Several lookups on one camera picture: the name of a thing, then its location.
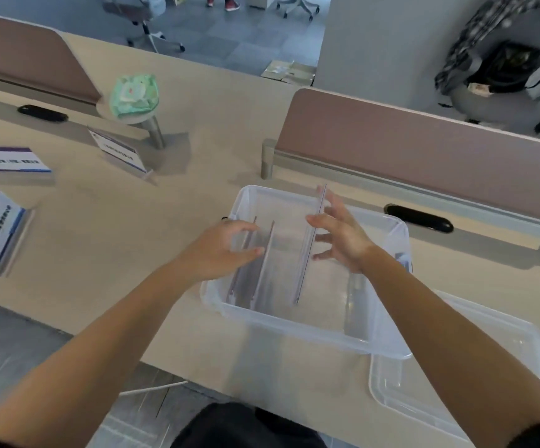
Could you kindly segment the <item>person's right hand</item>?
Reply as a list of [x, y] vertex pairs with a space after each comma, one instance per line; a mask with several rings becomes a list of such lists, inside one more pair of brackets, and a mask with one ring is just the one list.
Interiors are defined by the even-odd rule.
[[368, 277], [367, 259], [371, 253], [375, 253], [377, 246], [367, 236], [338, 195], [328, 189], [326, 200], [328, 205], [320, 215], [306, 216], [308, 224], [316, 230], [325, 231], [325, 233], [316, 233], [315, 242], [330, 245], [330, 248], [334, 248], [341, 254], [340, 263], [350, 272]]

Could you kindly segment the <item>person's left hand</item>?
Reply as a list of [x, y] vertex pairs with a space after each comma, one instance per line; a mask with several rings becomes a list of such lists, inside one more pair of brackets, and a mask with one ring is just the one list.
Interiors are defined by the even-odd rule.
[[238, 267], [230, 267], [234, 236], [257, 231], [258, 225], [243, 220], [226, 219], [209, 227], [174, 260], [191, 282], [208, 281], [227, 276]]

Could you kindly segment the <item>clear acrylic sheet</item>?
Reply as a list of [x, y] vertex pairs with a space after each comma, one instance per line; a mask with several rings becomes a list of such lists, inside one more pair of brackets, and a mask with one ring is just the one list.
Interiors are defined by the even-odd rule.
[[[252, 241], [255, 240], [257, 233], [258, 233], [257, 231], [248, 231], [247, 233], [244, 234], [243, 241], [241, 242], [241, 250], [245, 251], [245, 250], [250, 250], [252, 248]], [[240, 266], [236, 269], [228, 288], [226, 303], [229, 303], [231, 305], [235, 304], [236, 297], [238, 294], [239, 283], [241, 282], [242, 272], [247, 271], [249, 268], [251, 268], [251, 264], [254, 262], [255, 260], [253, 260], [250, 263], [246, 263], [243, 266]]]
[[257, 301], [259, 299], [260, 290], [261, 290], [261, 282], [262, 282], [262, 280], [264, 278], [264, 275], [265, 275], [265, 272], [266, 272], [267, 259], [268, 259], [270, 247], [271, 247], [271, 244], [272, 244], [272, 241], [273, 241], [274, 231], [275, 231], [275, 221], [273, 220], [272, 223], [271, 223], [271, 226], [270, 226], [270, 231], [269, 231], [269, 234], [268, 234], [268, 237], [267, 237], [266, 245], [264, 247], [264, 253], [263, 253], [263, 256], [262, 256], [261, 266], [259, 268], [259, 273], [257, 274], [257, 277], [256, 277], [256, 283], [255, 283], [255, 287], [254, 287], [254, 292], [253, 292], [253, 294], [251, 296], [251, 300], [250, 300], [250, 309], [251, 310], [256, 309]]
[[[318, 201], [315, 205], [315, 209], [312, 212], [312, 215], [317, 216], [322, 213], [327, 190], [328, 190], [327, 184], [324, 184], [323, 186], [320, 186], [318, 188]], [[298, 302], [300, 300], [300, 295], [302, 293], [304, 278], [305, 278], [306, 270], [309, 264], [309, 258], [311, 256], [311, 249], [314, 243], [315, 235], [316, 235], [316, 229], [310, 224], [308, 224], [306, 228], [305, 237], [303, 240], [303, 245], [302, 245], [300, 267], [297, 274], [296, 286], [294, 288], [294, 294], [293, 294], [294, 305], [298, 305]]]

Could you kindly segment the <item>person's left forearm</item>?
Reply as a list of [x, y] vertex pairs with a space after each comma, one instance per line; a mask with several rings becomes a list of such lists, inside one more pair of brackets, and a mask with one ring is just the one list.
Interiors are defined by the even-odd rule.
[[0, 448], [85, 448], [197, 281], [192, 261], [174, 259], [32, 369], [0, 402]]

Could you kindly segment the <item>person's right forearm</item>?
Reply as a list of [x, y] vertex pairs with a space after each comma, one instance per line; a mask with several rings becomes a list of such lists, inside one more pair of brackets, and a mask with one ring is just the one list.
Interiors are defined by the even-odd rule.
[[438, 397], [476, 448], [507, 448], [540, 423], [540, 379], [382, 249], [376, 290]]

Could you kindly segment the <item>clear plastic storage bin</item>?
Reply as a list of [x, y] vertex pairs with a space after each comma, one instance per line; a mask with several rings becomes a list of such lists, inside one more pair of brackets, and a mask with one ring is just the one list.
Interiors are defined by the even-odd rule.
[[229, 219], [259, 226], [252, 247], [265, 247], [272, 221], [275, 231], [256, 309], [250, 309], [262, 257], [243, 271], [234, 305], [226, 303], [233, 273], [206, 281], [203, 303], [227, 318], [255, 324], [308, 341], [327, 343], [360, 354], [405, 360], [411, 352], [363, 275], [335, 260], [316, 262], [312, 255], [329, 248], [313, 243], [298, 305], [293, 303], [303, 240], [318, 201], [318, 190], [300, 195], [262, 186], [242, 188]]

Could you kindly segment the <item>brown desk partition panel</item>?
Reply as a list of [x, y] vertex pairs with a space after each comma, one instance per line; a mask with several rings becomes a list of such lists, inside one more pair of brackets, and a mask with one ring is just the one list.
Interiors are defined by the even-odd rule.
[[0, 81], [95, 105], [100, 91], [54, 29], [0, 16]]
[[276, 150], [540, 220], [540, 140], [303, 88]]

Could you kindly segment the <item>small round grey stand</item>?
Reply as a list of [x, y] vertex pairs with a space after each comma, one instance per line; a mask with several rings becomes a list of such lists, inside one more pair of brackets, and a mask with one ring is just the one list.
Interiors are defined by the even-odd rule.
[[102, 118], [119, 122], [130, 127], [144, 129], [148, 132], [150, 142], [155, 149], [163, 150], [166, 147], [166, 142], [156, 118], [157, 107], [146, 113], [129, 114], [119, 118], [114, 115], [110, 109], [109, 102], [110, 100], [108, 97], [102, 97], [96, 103], [96, 110]]

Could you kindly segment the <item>black trousers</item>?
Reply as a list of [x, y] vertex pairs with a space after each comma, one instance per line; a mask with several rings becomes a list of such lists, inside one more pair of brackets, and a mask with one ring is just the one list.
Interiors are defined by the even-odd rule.
[[317, 431], [258, 407], [213, 403], [180, 431], [170, 448], [328, 448]]

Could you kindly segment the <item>papers on floor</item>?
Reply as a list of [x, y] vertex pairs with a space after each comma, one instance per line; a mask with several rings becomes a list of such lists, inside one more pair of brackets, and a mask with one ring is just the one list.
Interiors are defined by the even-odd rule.
[[296, 61], [273, 60], [261, 77], [302, 87], [313, 85], [317, 68]]

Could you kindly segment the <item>green wet wipes packet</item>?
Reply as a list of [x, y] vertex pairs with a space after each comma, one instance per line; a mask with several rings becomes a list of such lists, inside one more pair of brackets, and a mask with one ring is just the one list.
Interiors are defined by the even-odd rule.
[[116, 118], [153, 112], [160, 94], [153, 74], [133, 74], [118, 77], [109, 95], [110, 112]]

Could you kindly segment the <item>clear plastic bin lid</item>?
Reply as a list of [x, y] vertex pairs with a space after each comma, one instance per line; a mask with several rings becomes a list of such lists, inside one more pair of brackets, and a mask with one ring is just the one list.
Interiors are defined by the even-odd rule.
[[509, 410], [540, 392], [540, 331], [533, 323], [439, 290], [418, 315], [395, 314], [411, 357], [372, 357], [369, 391], [383, 407], [429, 429], [472, 442], [476, 411]]

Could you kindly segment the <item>white round seat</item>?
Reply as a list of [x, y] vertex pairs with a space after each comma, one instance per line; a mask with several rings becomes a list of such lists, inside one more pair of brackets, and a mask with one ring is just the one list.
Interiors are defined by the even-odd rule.
[[511, 41], [540, 49], [540, 11], [512, 16], [469, 51], [449, 81], [439, 90], [465, 120], [474, 124], [492, 124], [503, 129], [540, 135], [540, 70], [528, 81], [531, 89], [512, 94], [483, 97], [468, 90], [467, 79], [475, 74], [482, 61], [501, 43]]

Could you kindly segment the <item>white office chair base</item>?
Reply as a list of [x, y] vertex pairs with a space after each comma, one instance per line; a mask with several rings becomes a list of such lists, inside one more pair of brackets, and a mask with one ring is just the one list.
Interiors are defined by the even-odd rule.
[[320, 6], [317, 3], [310, 2], [309, 0], [277, 0], [275, 9], [280, 11], [283, 9], [282, 18], [287, 19], [296, 8], [301, 8], [308, 16], [309, 22], [312, 22], [315, 15], [321, 11]]

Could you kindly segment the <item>grey office chair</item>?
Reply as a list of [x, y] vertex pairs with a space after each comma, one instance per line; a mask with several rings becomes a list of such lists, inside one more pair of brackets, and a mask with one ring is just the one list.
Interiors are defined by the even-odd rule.
[[106, 13], [124, 18], [142, 30], [139, 36], [126, 38], [128, 46], [161, 54], [161, 44], [163, 49], [173, 49], [179, 54], [185, 52], [185, 46], [181, 42], [169, 40], [163, 32], [150, 29], [150, 23], [166, 13], [167, 0], [138, 0], [136, 5], [118, 0], [101, 1]]

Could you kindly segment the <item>black bag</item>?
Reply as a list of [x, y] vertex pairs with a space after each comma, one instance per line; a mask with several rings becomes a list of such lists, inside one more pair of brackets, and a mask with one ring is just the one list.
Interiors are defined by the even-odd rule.
[[531, 89], [528, 81], [540, 70], [540, 49], [505, 41], [483, 61], [467, 79], [467, 88], [483, 97], [512, 94]]

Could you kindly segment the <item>plaid cloth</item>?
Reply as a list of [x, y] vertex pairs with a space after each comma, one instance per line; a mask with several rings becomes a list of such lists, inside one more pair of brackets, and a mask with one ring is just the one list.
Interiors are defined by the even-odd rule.
[[444, 66], [434, 78], [435, 89], [441, 90], [449, 81], [453, 70], [477, 44], [512, 16], [530, 11], [540, 11], [540, 0], [487, 0], [476, 11], [451, 45]]

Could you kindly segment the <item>grey partition post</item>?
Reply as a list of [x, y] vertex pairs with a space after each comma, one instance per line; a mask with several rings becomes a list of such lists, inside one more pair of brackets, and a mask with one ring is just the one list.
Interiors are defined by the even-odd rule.
[[261, 171], [263, 180], [270, 180], [274, 170], [275, 148], [277, 141], [271, 138], [264, 139], [261, 145]]

